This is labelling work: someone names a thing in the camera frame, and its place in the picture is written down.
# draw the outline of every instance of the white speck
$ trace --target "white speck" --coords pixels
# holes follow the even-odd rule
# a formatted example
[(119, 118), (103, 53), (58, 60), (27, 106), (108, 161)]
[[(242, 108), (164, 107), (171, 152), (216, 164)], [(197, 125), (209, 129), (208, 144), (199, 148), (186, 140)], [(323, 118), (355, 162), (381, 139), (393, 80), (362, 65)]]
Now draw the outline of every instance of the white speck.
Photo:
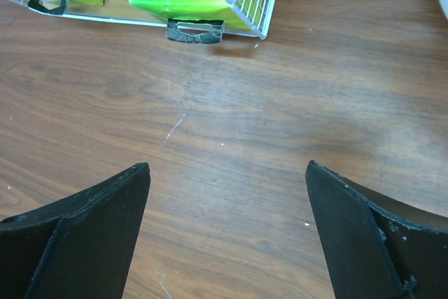
[(163, 277), (162, 281), (160, 282), (160, 285), (161, 285), (163, 291), (165, 291), (165, 293), (168, 295), (168, 299), (172, 299), (171, 294), (169, 294), (168, 290), (163, 285), (163, 282), (165, 281), (165, 273), (163, 273), (163, 270), (156, 270), (155, 273), (157, 273), (158, 275)]
[(173, 126), (173, 128), (171, 129), (171, 131), (169, 132), (169, 134), (167, 135), (167, 138), (163, 141), (163, 144), (167, 143), (168, 138), (170, 138), (170, 136), (173, 134), (174, 130), (182, 123), (182, 120), (180, 119), (180, 121), (177, 122), (177, 124), (175, 124), (175, 126)]

